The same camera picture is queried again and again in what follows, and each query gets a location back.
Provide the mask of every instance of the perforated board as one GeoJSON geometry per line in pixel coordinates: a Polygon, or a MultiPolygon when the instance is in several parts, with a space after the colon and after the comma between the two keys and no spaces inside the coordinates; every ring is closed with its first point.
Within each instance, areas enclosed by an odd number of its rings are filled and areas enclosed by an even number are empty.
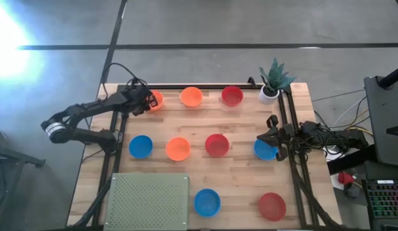
{"type": "Polygon", "coordinates": [[[113,174],[103,230],[186,230],[188,190],[185,173],[113,174]]]}

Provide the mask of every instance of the wooden tabletop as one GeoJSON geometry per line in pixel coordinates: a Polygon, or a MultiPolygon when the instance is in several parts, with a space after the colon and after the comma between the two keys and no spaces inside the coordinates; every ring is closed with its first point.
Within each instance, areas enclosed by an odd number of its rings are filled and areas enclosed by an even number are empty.
{"type": "MultiPolygon", "coordinates": [[[[106,87],[111,94],[116,91],[117,84],[107,84],[106,87]]],[[[291,88],[298,121],[315,121],[307,84],[292,83],[291,88]]],[[[128,119],[120,173],[189,174],[190,229],[300,227],[288,158],[282,162],[263,161],[253,152],[256,136],[267,132],[267,118],[275,114],[280,120],[278,102],[263,105],[257,99],[258,90],[244,90],[242,103],[237,107],[227,107],[221,102],[221,90],[202,90],[202,104],[197,108],[186,108],[179,99],[181,90],[160,92],[164,96],[164,105],[159,111],[137,117],[131,115],[128,119]],[[229,152],[223,158],[211,158],[205,150],[206,138],[214,133],[224,134],[230,142],[229,152]],[[153,141],[153,153],[147,159],[136,160],[129,154],[128,144],[137,135],[147,135],[153,141]],[[190,156],[184,161],[174,162],[166,156],[166,144],[173,137],[184,137],[191,144],[190,156]],[[221,196],[222,208],[213,218],[203,218],[193,209],[193,198],[203,188],[214,189],[221,196]],[[280,194],[286,202],[286,215],[281,221],[268,221],[258,211],[257,202],[267,192],[280,194]]],[[[99,97],[105,97],[102,90],[99,97]]],[[[291,121],[287,99],[284,101],[288,121],[291,121]]],[[[91,130],[108,129],[111,117],[111,112],[95,116],[91,130]]],[[[87,146],[84,157],[99,149],[95,144],[87,146]]],[[[102,162],[103,154],[100,153],[82,164],[68,225],[78,221],[95,199],[102,162]]],[[[309,153],[307,166],[314,195],[325,211],[336,222],[341,223],[323,152],[309,153]]],[[[106,202],[102,208],[101,223],[105,218],[105,205],[106,202]]],[[[304,207],[309,217],[305,198],[304,207]]]]}

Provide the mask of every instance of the keyboard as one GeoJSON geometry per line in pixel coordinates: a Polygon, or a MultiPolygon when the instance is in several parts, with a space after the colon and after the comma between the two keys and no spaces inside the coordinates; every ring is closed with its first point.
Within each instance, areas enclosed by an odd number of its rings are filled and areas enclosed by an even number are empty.
{"type": "Polygon", "coordinates": [[[398,180],[364,180],[368,213],[374,219],[398,219],[398,180]]]}

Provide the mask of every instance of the white cable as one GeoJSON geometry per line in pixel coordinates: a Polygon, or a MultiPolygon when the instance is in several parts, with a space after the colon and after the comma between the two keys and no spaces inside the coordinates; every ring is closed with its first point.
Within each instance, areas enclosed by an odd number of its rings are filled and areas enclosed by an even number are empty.
{"type": "Polygon", "coordinates": [[[339,118],[336,120],[336,122],[334,122],[334,124],[332,125],[332,127],[334,127],[336,125],[336,123],[348,112],[350,111],[354,106],[356,106],[358,103],[360,103],[361,100],[357,101],[355,104],[353,104],[351,107],[349,107],[349,109],[347,109],[341,116],[339,116],[339,118]]]}

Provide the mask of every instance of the red bowl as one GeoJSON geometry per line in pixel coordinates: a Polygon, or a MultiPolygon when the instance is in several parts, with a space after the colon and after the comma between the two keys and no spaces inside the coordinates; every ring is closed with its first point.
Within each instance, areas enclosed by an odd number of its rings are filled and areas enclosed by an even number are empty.
{"type": "Polygon", "coordinates": [[[268,192],[259,200],[259,211],[269,221],[280,221],[286,214],[286,204],[281,196],[268,192]]]}
{"type": "Polygon", "coordinates": [[[222,157],[229,150],[229,141],[222,134],[213,134],[206,139],[206,151],[212,157],[222,157]]]}
{"type": "Polygon", "coordinates": [[[224,104],[230,107],[234,107],[240,104],[240,102],[242,102],[242,99],[243,92],[239,87],[229,86],[225,87],[222,91],[222,100],[224,104]]]}

